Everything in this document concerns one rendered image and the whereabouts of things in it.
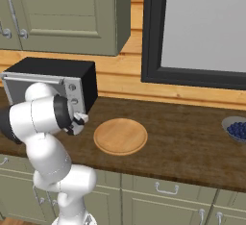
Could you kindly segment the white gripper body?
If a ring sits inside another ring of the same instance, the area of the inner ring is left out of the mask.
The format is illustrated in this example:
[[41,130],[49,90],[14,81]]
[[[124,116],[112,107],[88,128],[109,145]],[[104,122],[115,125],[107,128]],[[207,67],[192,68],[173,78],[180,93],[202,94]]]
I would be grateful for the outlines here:
[[74,113],[72,123],[65,128],[65,131],[70,136],[77,136],[88,123],[88,115],[80,112]]

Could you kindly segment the black toaster oven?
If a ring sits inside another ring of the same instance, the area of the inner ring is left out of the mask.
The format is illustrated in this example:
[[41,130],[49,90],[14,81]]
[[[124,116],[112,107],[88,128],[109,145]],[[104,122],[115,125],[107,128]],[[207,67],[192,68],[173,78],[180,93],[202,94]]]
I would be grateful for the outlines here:
[[[27,57],[3,72],[62,77],[64,97],[70,103],[73,98],[78,99],[77,105],[71,103],[75,112],[88,114],[98,97],[95,62]],[[70,90],[70,84],[74,84],[76,90]]]

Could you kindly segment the grey toaster oven door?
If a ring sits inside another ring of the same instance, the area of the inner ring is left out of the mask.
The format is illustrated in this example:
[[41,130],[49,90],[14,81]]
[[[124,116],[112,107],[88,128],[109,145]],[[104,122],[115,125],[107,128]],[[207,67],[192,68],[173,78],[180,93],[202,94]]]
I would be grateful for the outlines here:
[[[0,78],[2,79],[4,76],[8,77],[19,77],[19,78],[32,78],[32,79],[41,79],[41,80],[54,80],[58,81],[58,79],[63,79],[58,76],[49,76],[49,75],[41,75],[41,74],[27,74],[27,73],[11,73],[11,72],[2,72],[0,74]],[[34,84],[30,82],[18,82],[18,81],[7,81],[2,80],[4,85],[4,90],[7,94],[9,104],[17,104],[25,101],[25,91],[26,89]],[[65,96],[65,88],[64,84],[55,85],[55,84],[47,84],[51,86],[59,95]]]

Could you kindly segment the round wooden board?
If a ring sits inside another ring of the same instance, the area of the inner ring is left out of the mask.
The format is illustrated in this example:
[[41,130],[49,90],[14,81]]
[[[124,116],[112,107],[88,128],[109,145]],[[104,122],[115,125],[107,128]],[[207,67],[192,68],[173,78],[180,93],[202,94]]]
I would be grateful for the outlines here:
[[148,133],[137,121],[115,118],[99,125],[93,139],[96,146],[107,154],[129,156],[145,146]]

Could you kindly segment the green drawer front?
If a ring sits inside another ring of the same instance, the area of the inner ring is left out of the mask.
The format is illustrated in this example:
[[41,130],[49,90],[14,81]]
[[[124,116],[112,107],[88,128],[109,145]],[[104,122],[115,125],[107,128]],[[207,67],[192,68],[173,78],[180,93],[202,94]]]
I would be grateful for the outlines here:
[[120,188],[120,174],[116,172],[96,169],[97,185],[110,188]]
[[0,165],[0,169],[7,169],[31,174],[35,172],[35,169],[27,158],[0,154],[0,163],[4,160],[5,157],[7,157],[9,161],[3,165]]
[[[160,183],[160,189],[168,191],[173,191],[174,186],[178,185],[178,194],[167,195],[157,192],[155,189],[155,182]],[[201,187],[128,174],[122,175],[122,188],[129,191],[136,191],[140,193],[153,194],[157,196],[170,197],[204,204],[211,204],[216,193],[216,188]]]
[[221,207],[246,211],[246,193],[220,189],[215,204]]

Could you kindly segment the grey bowl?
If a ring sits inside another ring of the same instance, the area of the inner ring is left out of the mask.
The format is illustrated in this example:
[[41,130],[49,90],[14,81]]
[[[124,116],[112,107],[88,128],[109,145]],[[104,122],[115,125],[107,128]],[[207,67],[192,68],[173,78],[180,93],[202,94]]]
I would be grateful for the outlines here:
[[238,142],[242,142],[242,143],[246,143],[246,139],[241,139],[241,138],[237,138],[237,137],[234,137],[233,135],[231,135],[228,131],[227,131],[227,128],[235,123],[235,122],[246,122],[246,117],[242,117],[242,116],[228,116],[226,118],[224,118],[222,120],[222,128],[224,129],[224,131],[232,138],[234,139],[235,141],[238,141]]

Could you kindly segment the blueberries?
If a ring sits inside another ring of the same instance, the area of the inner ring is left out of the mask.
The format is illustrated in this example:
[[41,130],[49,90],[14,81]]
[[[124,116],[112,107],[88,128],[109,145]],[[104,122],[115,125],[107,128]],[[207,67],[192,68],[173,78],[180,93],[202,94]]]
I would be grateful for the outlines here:
[[246,139],[246,122],[235,122],[227,128],[227,131],[236,138]]

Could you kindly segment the black window frame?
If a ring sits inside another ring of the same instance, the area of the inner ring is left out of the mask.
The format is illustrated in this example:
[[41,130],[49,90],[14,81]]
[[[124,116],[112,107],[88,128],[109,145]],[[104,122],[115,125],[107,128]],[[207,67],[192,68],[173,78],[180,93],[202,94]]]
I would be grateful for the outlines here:
[[166,5],[167,0],[144,0],[141,82],[246,90],[246,72],[161,66]]

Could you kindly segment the green wall cupboard door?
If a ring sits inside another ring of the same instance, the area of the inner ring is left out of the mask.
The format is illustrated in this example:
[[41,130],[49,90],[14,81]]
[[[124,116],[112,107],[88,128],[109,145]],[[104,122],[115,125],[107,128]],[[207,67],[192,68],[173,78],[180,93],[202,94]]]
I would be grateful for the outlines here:
[[12,0],[24,51],[116,53],[115,0]]
[[11,38],[3,37],[0,34],[0,49],[20,50],[21,44],[18,33],[16,32],[14,23],[12,21],[12,15],[8,0],[0,0],[0,22],[4,29],[8,28],[12,32]]

